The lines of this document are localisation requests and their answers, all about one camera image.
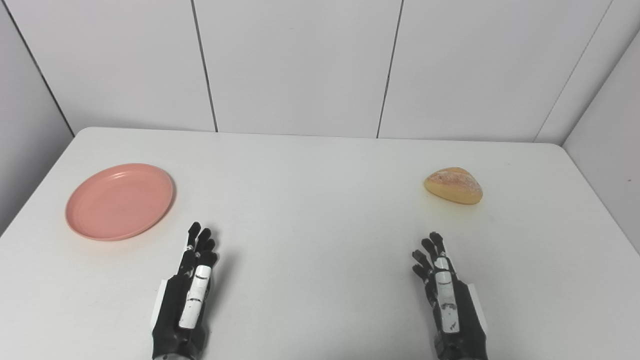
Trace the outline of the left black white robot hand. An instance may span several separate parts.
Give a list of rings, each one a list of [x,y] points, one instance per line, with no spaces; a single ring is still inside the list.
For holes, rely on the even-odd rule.
[[[218,262],[210,228],[194,222],[180,264],[161,282],[151,317],[153,360],[198,360],[206,346],[206,300]]]

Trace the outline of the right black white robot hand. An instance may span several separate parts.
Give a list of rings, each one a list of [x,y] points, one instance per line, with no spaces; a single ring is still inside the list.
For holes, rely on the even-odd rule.
[[[487,360],[487,335],[470,286],[460,280],[443,237],[435,231],[421,241],[423,250],[411,256],[413,272],[422,280],[432,309],[439,360]]]

